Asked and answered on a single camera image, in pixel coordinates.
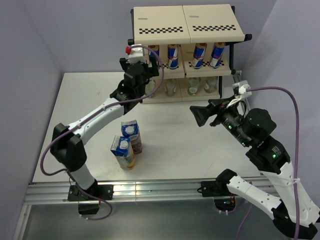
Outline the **clear bottle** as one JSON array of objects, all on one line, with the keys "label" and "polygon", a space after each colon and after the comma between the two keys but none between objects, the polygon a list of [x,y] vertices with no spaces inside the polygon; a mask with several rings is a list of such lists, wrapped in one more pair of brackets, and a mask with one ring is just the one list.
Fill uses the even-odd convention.
[{"label": "clear bottle", "polygon": [[168,97],[173,97],[176,94],[177,91],[177,79],[166,79],[165,85],[164,85],[164,93]]},{"label": "clear bottle", "polygon": [[157,83],[154,79],[150,79],[149,83],[145,86],[145,95],[149,98],[153,98],[155,96],[155,89],[157,87]]},{"label": "clear bottle", "polygon": [[215,91],[217,83],[218,83],[218,76],[208,76],[204,80],[204,91],[208,94],[211,94]]},{"label": "clear bottle", "polygon": [[188,88],[187,88],[187,93],[190,96],[195,96],[198,93],[199,87],[201,83],[201,78],[200,77],[190,77],[188,79]]}]

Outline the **energy drink can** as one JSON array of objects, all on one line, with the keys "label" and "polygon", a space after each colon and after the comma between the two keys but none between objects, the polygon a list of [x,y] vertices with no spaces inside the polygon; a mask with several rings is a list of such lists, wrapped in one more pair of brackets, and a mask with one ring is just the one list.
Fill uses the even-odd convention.
[{"label": "energy drink can", "polygon": [[207,49],[207,43],[196,43],[193,51],[191,65],[194,69],[199,69],[203,65],[203,59]]},{"label": "energy drink can", "polygon": [[158,58],[156,57],[160,55],[160,46],[159,45],[149,45],[148,48],[150,49],[148,51],[148,58],[149,61],[151,62],[151,59],[155,59],[155,61],[157,62],[157,64],[159,63]]},{"label": "energy drink can", "polygon": [[169,69],[174,70],[179,65],[179,45],[178,44],[168,44],[167,45],[167,66]]}]

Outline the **blue carton maroon side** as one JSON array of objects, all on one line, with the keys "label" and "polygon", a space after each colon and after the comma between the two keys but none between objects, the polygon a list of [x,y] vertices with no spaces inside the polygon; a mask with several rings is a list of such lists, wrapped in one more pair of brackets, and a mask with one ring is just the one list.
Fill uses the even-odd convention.
[{"label": "blue carton maroon side", "polygon": [[121,122],[121,133],[130,139],[134,154],[140,154],[143,148],[138,122],[136,120]]}]

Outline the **energy drink can hidden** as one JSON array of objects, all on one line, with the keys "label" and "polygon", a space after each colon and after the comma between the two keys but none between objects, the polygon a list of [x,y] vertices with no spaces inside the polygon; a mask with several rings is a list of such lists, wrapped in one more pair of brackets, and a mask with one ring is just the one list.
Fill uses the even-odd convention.
[{"label": "energy drink can hidden", "polygon": [[224,42],[214,43],[209,61],[209,66],[211,68],[216,69],[219,67],[225,46],[226,44]]}]

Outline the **blue carton yellow side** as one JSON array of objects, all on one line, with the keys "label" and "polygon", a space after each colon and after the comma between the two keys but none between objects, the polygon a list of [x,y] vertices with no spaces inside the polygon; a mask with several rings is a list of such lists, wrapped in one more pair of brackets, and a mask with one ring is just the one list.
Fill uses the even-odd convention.
[{"label": "blue carton yellow side", "polygon": [[115,136],[110,151],[118,161],[123,170],[131,170],[135,166],[135,154],[131,141],[128,137]]}]

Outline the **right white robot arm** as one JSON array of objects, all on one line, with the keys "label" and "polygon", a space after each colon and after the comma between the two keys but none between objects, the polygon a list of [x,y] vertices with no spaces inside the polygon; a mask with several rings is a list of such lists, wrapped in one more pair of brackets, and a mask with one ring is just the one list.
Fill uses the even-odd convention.
[{"label": "right white robot arm", "polygon": [[201,182],[203,197],[237,195],[265,212],[274,226],[288,238],[311,240],[318,230],[320,209],[311,200],[300,182],[294,179],[294,167],[285,147],[271,136],[276,123],[269,112],[253,108],[241,115],[238,106],[228,106],[231,99],[210,99],[207,106],[191,106],[197,125],[202,127],[215,116],[211,127],[223,125],[245,148],[246,157],[270,181],[278,196],[251,185],[236,172],[225,169],[214,181]]}]

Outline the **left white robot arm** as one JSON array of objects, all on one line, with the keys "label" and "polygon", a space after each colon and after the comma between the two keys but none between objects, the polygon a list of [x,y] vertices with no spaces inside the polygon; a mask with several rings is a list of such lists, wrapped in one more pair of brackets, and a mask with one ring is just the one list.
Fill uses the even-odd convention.
[{"label": "left white robot arm", "polygon": [[105,102],[82,119],[69,125],[60,123],[53,129],[50,153],[64,165],[80,187],[79,194],[86,200],[101,195],[97,180],[86,166],[86,143],[106,125],[142,102],[150,78],[159,75],[159,65],[154,56],[150,63],[129,63],[128,59],[121,58],[120,64],[124,78]]}]

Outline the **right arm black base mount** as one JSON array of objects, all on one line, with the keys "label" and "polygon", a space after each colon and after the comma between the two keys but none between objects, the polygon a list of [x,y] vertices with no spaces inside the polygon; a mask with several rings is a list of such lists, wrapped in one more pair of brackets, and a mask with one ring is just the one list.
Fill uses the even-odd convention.
[{"label": "right arm black base mount", "polygon": [[202,197],[225,197],[231,196],[226,184],[220,181],[201,181],[197,192],[202,194]]}]

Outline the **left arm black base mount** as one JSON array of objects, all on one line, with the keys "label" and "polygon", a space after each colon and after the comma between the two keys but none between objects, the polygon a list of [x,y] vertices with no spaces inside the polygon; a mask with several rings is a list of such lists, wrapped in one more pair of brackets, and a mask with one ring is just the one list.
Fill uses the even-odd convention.
[{"label": "left arm black base mount", "polygon": [[[97,186],[97,198],[103,200],[112,200],[114,193],[114,186],[112,184],[103,184]],[[69,202],[78,202],[78,201],[91,201],[94,200],[92,197],[86,196],[80,192],[76,185],[71,185],[69,187],[69,193],[67,196]]]}]

